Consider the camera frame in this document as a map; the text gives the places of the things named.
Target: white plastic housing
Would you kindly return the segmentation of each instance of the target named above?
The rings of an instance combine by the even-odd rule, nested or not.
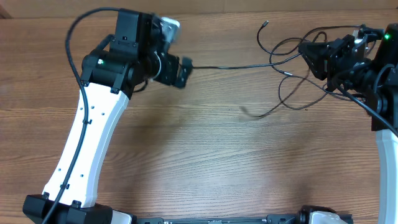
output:
[[[86,135],[72,175],[69,188],[65,189],[60,203],[71,205],[74,200],[81,202],[81,208],[92,207],[97,199],[98,177],[104,161],[109,141],[120,116],[126,109],[129,98],[120,91],[111,93],[111,88],[95,83],[85,87],[89,113]],[[57,168],[45,185],[43,193],[55,200],[65,178],[80,138],[83,126],[84,104],[80,92],[79,104],[67,143]]]
[[[347,224],[337,214],[330,212],[312,212],[309,224]]]
[[[131,224],[132,218],[129,214],[119,211],[112,211],[111,224]]]
[[[380,157],[380,206],[378,224],[398,223],[398,139],[390,130],[376,132]]]

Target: wooden table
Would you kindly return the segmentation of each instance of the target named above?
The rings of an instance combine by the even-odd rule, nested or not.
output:
[[[195,65],[267,63],[255,39],[265,20],[261,40],[269,48],[314,27],[384,28],[397,16],[397,10],[175,16],[182,34],[171,53]],[[30,223],[22,213],[25,196],[42,192],[68,137],[78,101],[63,48],[72,20],[0,21],[1,223]],[[78,67],[114,32],[115,21],[88,18],[78,26],[72,39]],[[335,39],[352,29],[328,33]],[[297,75],[307,70],[301,58],[281,68]],[[371,119],[360,107],[327,96],[308,110],[281,107],[258,121],[242,114],[240,106],[261,113],[278,103],[282,78],[271,68],[197,70],[184,90],[150,83],[133,96],[114,131],[97,202],[164,218],[263,216],[314,204],[375,223],[379,159]],[[287,80],[282,95],[297,82]],[[321,95],[304,83],[289,103]]]

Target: black wire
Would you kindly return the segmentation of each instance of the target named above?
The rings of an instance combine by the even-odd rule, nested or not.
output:
[[[385,125],[386,128],[390,129],[390,131],[392,131],[397,137],[398,137],[398,131],[387,121],[385,120],[382,116],[380,116],[377,112],[375,112],[374,110],[372,110],[372,108],[368,107],[367,105],[365,105],[363,102],[360,102],[357,98],[355,98],[351,93],[348,93],[345,89],[343,89],[339,84],[338,84],[338,79],[340,76],[344,75],[344,73],[346,72],[350,72],[350,70],[348,71],[344,71],[341,72],[337,75],[335,75],[332,79],[332,84],[340,91],[342,92],[342,94],[344,94],[345,96],[347,96],[349,99],[351,99],[352,101],[354,101],[357,105],[359,105],[360,107],[364,108],[373,118],[379,120],[381,123],[383,123]]]
[[[259,37],[260,31],[261,31],[263,28],[265,28],[266,25],[268,25],[268,22],[265,22],[265,23],[260,27],[259,32],[257,32],[257,37]],[[308,32],[304,35],[304,37],[302,38],[302,40],[301,40],[291,51],[286,52],[286,53],[272,53],[272,54],[273,54],[273,55],[280,55],[280,56],[283,56],[283,55],[288,55],[288,54],[293,53],[293,52],[299,47],[299,45],[300,45],[309,35],[311,35],[312,33],[316,32],[316,31],[318,31],[318,30],[340,29],[340,28],[359,28],[359,27],[361,27],[361,26],[360,26],[360,25],[347,25],[347,26],[326,26],[326,27],[317,27],[317,28],[315,28],[315,29],[312,29],[312,30],[308,31]],[[259,43],[260,47],[261,47],[265,52],[271,54],[271,52],[269,52],[265,47],[262,46],[262,44],[260,43],[259,40],[258,40],[257,42]]]
[[[284,44],[290,42],[291,40],[309,41],[309,40],[303,40],[303,39],[300,38],[300,37],[290,37],[290,38],[287,38],[287,39],[282,40],[281,42],[279,42],[279,43],[272,49],[272,52],[270,52],[270,54],[269,54],[269,61],[270,61],[270,63],[272,63],[272,55],[275,55],[274,52],[276,51],[276,49],[278,49],[280,46],[282,46],[282,45],[284,45]],[[292,75],[291,73],[288,73],[288,72],[279,70],[279,69],[276,68],[275,66],[271,66],[271,67],[272,67],[275,71],[277,71],[277,72],[279,72],[279,73],[281,73],[281,74],[283,74],[283,75]]]
[[[297,58],[298,55],[291,56],[281,62],[275,62],[275,63],[264,63],[264,64],[257,64],[257,65],[245,65],[245,66],[232,66],[232,67],[227,67],[227,66],[199,66],[199,67],[193,67],[193,69],[220,69],[220,70],[229,70],[229,69],[245,69],[245,68],[261,68],[261,67],[270,67],[274,65],[282,65],[283,63],[286,63],[294,58]]]
[[[328,93],[328,94],[331,95],[332,97],[334,97],[334,98],[336,98],[336,99],[339,99],[339,100],[352,101],[352,100],[350,100],[350,99],[347,99],[346,96],[345,96],[344,94],[342,94],[342,93],[333,93],[333,92],[330,92],[330,91],[325,90],[325,87],[327,86],[327,84],[328,84],[328,83],[325,83],[325,84],[322,86],[322,90],[323,90],[325,93]],[[363,100],[365,99],[365,96],[364,96],[363,94],[361,94],[361,93],[354,93],[354,94],[352,94],[352,95],[353,95],[354,97],[357,97],[357,98],[362,98]]]
[[[377,84],[379,84],[380,78],[383,75],[383,73],[388,69],[388,68],[395,68],[393,64],[387,64],[384,67],[381,68],[380,72],[378,73],[376,79],[374,80],[373,83],[373,93],[377,92]]]
[[[62,185],[61,185],[61,189],[60,189],[60,191],[58,192],[58,195],[57,195],[57,197],[55,198],[54,203],[53,203],[53,205],[51,206],[51,209],[49,210],[49,212],[48,212],[48,213],[46,214],[46,216],[44,217],[42,224],[46,224],[46,223],[48,222],[48,220],[50,219],[51,215],[53,214],[55,208],[57,207],[57,204],[59,203],[59,201],[60,201],[60,199],[61,199],[61,197],[62,197],[63,192],[65,191],[65,188],[66,188],[66,186],[67,186],[67,184],[68,184],[70,175],[72,174],[73,167],[75,166],[77,157],[79,156],[79,152],[80,152],[80,149],[81,149],[81,145],[83,144],[83,140],[84,140],[84,138],[85,138],[86,129],[87,129],[87,124],[88,124],[88,102],[87,102],[87,95],[86,95],[86,91],[85,91],[85,89],[84,89],[84,87],[83,87],[83,84],[81,83],[80,76],[79,76],[79,73],[77,72],[76,66],[75,66],[75,64],[73,63],[72,54],[70,53],[70,39],[71,39],[71,37],[72,37],[72,32],[73,32],[74,28],[76,27],[76,25],[77,25],[82,19],[84,19],[85,17],[87,17],[87,16],[89,16],[89,15],[91,15],[91,14],[93,14],[93,13],[100,12],[100,11],[119,11],[119,9],[118,9],[118,8],[113,8],[113,7],[101,7],[101,8],[93,9],[93,10],[91,10],[91,11],[88,11],[88,12],[86,12],[86,13],[80,15],[79,17],[77,17],[77,18],[75,19],[75,21],[73,22],[73,24],[70,26],[70,28],[69,28],[69,30],[68,30],[68,33],[67,33],[67,37],[66,37],[66,39],[65,39],[65,50],[66,50],[66,52],[67,52],[67,57],[68,57],[69,65],[70,65],[70,67],[72,68],[72,72],[73,72],[73,74],[75,75],[76,81],[77,81],[77,83],[78,83],[78,85],[79,85],[79,88],[80,88],[80,91],[81,91],[81,96],[82,96],[83,102],[84,102],[85,115],[84,115],[83,127],[82,127],[82,129],[81,129],[81,134],[80,134],[79,142],[78,142],[78,144],[77,144],[76,151],[75,151],[75,154],[73,155],[72,161],[71,161],[71,163],[70,163],[70,165],[69,165],[68,172],[67,172],[67,174],[66,174],[66,176],[65,176],[65,179],[63,180],[63,183],[62,183]]]
[[[142,92],[142,91],[144,91],[147,88],[147,86],[148,86],[148,80],[145,80],[145,84],[140,89],[134,90],[133,93]]]
[[[315,36],[315,38],[313,39],[313,42],[315,42],[315,41],[318,39],[318,37],[319,37],[320,34],[324,34],[324,35],[325,35],[325,41],[327,40],[327,35],[326,35],[326,33],[320,32],[320,33],[318,33],[318,35]],[[273,49],[272,51],[275,51],[278,47],[280,47],[281,45],[287,43],[289,40],[293,40],[293,39],[296,39],[296,38],[293,37],[293,38],[288,38],[288,39],[285,39],[285,40],[281,41],[279,44],[277,44],[277,45],[274,47],[274,49]],[[318,103],[319,101],[321,101],[322,99],[324,99],[324,97],[327,96],[327,93],[325,93],[321,98],[315,100],[314,102],[312,102],[312,103],[310,103],[310,104],[308,104],[308,105],[302,106],[302,107],[300,107],[300,108],[293,108],[293,107],[291,107],[291,106],[285,104],[285,101],[288,100],[288,99],[299,89],[300,85],[301,85],[305,80],[307,80],[307,78],[308,78],[309,76],[310,76],[310,69],[308,69],[307,75],[306,75],[305,77],[300,77],[300,78],[302,78],[302,79],[299,81],[299,83],[296,85],[296,87],[293,89],[293,91],[290,92],[289,95],[287,95],[284,99],[282,99],[282,98],[280,97],[280,87],[281,87],[283,81],[286,80],[288,77],[291,77],[291,76],[286,76],[285,78],[283,78],[282,81],[279,83],[279,87],[278,87],[278,96],[279,96],[279,100],[280,100],[280,101],[279,101],[279,103],[278,103],[276,106],[274,106],[274,107],[273,107],[271,110],[269,110],[268,112],[266,112],[266,113],[264,113],[264,114],[261,114],[261,115],[252,115],[252,114],[250,114],[250,113],[248,112],[248,110],[247,110],[245,107],[241,107],[241,110],[243,111],[243,113],[246,113],[246,115],[248,115],[248,116],[250,116],[250,117],[252,117],[252,118],[264,118],[264,117],[270,115],[270,114],[271,114],[275,109],[277,109],[280,105],[285,105],[286,107],[288,107],[288,108],[290,108],[290,109],[293,109],[293,110],[301,110],[301,109],[307,108],[307,107],[309,107],[309,106],[312,106],[312,105]]]
[[[248,110],[245,107],[241,107],[241,110],[243,111],[243,113],[245,113],[247,116],[250,116],[252,118],[257,118],[257,119],[261,119],[264,118],[268,115],[270,115],[276,108],[278,108],[280,105],[282,105],[287,99],[289,99],[289,97],[291,97],[300,87],[300,85],[305,81],[305,78],[303,78],[297,85],[296,87],[293,89],[292,92],[289,93],[289,95],[287,95],[283,100],[281,100],[277,105],[275,105],[271,110],[269,110],[268,112],[261,114],[261,115],[253,115],[251,113],[248,112]]]
[[[327,39],[328,39],[328,36],[327,36],[327,33],[324,32],[324,31],[319,32],[319,33],[315,36],[314,40],[317,40],[320,34],[323,34],[323,35],[325,36],[325,40],[324,40],[324,41],[326,42]],[[300,38],[300,37],[291,37],[291,38],[282,40],[281,42],[279,42],[279,43],[272,49],[271,52],[269,52],[269,54],[270,54],[270,62],[271,62],[271,63],[272,63],[272,60],[271,60],[272,55],[276,55],[276,53],[274,53],[275,50],[277,50],[278,47],[280,47],[281,45],[285,44],[286,42],[288,42],[288,41],[290,41],[290,40],[304,40],[304,41],[309,41],[309,40],[307,40],[307,39],[302,39],[302,38]],[[261,45],[261,43],[260,43],[259,41],[257,41],[257,42],[259,43],[260,47],[261,47],[263,50],[265,50],[265,51],[267,52],[267,50],[264,49],[264,47]],[[285,77],[284,79],[282,79],[282,81],[280,82],[279,86],[281,86],[281,84],[283,83],[283,81],[286,80],[286,79],[288,79],[289,77],[291,77],[291,78],[301,78],[301,79],[305,79],[306,81],[310,82],[312,85],[316,86],[317,88],[321,89],[321,90],[324,91],[325,93],[327,93],[327,94],[329,94],[329,95],[331,95],[331,96],[333,96],[333,97],[335,97],[335,98],[337,98],[337,99],[339,99],[339,100],[350,101],[349,99],[339,97],[339,96],[344,96],[344,95],[341,94],[341,93],[333,93],[333,92],[330,92],[330,91],[325,90],[325,86],[327,85],[327,83],[324,84],[324,86],[319,86],[318,84],[316,84],[315,82],[313,82],[313,81],[311,81],[311,80],[309,80],[309,79],[307,79],[307,78],[304,78],[304,77],[301,77],[301,76],[297,76],[297,75],[292,75],[292,74],[287,73],[287,72],[285,72],[285,71],[279,70],[279,69],[277,69],[277,68],[275,68],[275,67],[272,67],[272,68],[274,68],[275,70],[277,70],[278,72],[280,72],[280,73],[282,73],[282,74],[284,74],[284,75],[288,75],[287,77]],[[363,97],[364,97],[362,94],[355,94],[355,95],[358,96],[358,97],[360,97],[360,98],[363,98]]]

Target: black cable clip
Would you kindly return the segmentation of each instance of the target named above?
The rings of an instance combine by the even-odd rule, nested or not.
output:
[[[70,185],[67,184],[67,185],[65,186],[65,189],[69,189],[69,186],[70,186]]]
[[[83,124],[91,124],[92,121],[93,121],[92,119],[90,119],[90,121],[83,119]]]

